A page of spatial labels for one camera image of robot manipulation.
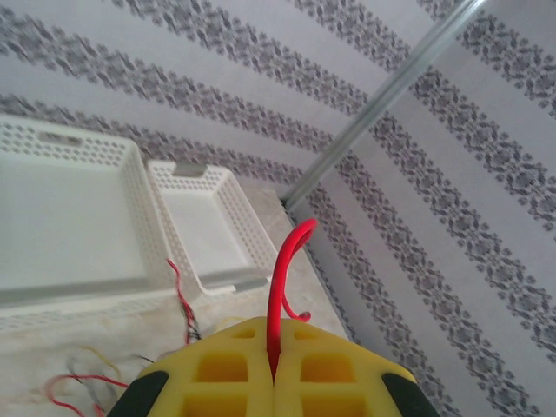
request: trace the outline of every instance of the red wire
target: red wire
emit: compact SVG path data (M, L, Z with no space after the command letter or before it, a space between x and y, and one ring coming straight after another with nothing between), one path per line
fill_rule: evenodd
M185 340L185 346L189 345L189 329L193 325L193 310L189 306L188 302L185 301L185 297L182 293L182 274L180 273L180 269L170 260L167 259L166 262L172 269L175 271L175 289L177 291L177 297L180 299L180 303L185 310L185 316L187 319L187 327L185 329L185 334L183 335L183 339Z
M62 374L62 375L55 376L54 378L50 378L44 385L44 394L46 395L46 398L48 398L51 403L56 404L59 407L68 408L69 410L76 413L79 417L85 417L85 414L79 411L77 407L74 407L71 404L68 404L67 402L58 401L56 398L54 398L54 393L52 392L52 388L57 382L68 378L72 380L100 380L100 381L109 382L110 384L117 385L118 387L124 387L124 388L128 387L128 384L113 380L112 378L109 378L108 376L104 376L104 375ZM103 417L103 411L100 409L100 407L97 404L95 404L95 412L97 416Z
M284 307L286 313L292 319L308 321L311 318L309 312L304 312L300 315L295 314L289 306L284 291L286 289L289 263L292 261L295 253L309 240L317 224L315 219L308 219L294 228L281 245L280 252L276 258L275 270L272 274L272 282L270 283L267 312L267 354L272 379L276 376L281 352L281 307Z

